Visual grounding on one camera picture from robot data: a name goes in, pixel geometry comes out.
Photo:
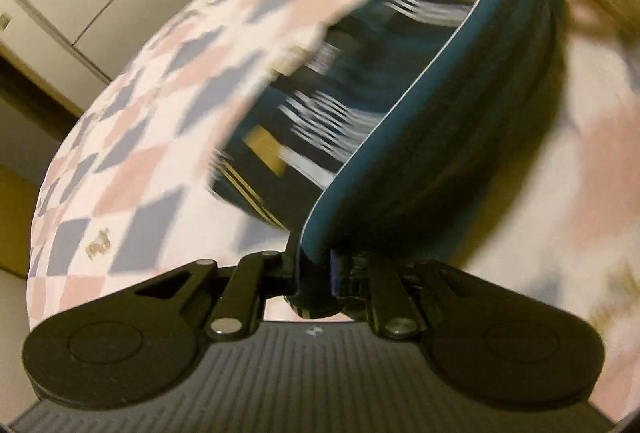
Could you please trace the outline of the pink grey checkered bedspread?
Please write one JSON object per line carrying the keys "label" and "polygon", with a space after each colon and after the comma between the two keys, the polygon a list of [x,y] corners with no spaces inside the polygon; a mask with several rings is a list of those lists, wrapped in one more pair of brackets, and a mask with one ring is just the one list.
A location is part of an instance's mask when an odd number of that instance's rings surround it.
{"label": "pink grey checkered bedspread", "polygon": [[[32,325],[200,257],[286,236],[207,186],[269,75],[360,0],[194,0],[63,141],[32,220]],[[451,260],[586,318],[605,343],[594,405],[639,407],[639,0],[567,0],[559,86],[508,147]]]}

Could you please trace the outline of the dark striped sweater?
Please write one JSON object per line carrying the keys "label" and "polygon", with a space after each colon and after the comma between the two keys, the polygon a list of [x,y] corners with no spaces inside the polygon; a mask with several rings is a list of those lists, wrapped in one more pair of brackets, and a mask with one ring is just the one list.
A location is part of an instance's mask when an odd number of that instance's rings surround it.
{"label": "dark striped sweater", "polygon": [[563,21],[564,0],[365,0],[271,80],[210,185],[291,235],[299,315],[344,307],[340,260],[439,237],[546,86]]}

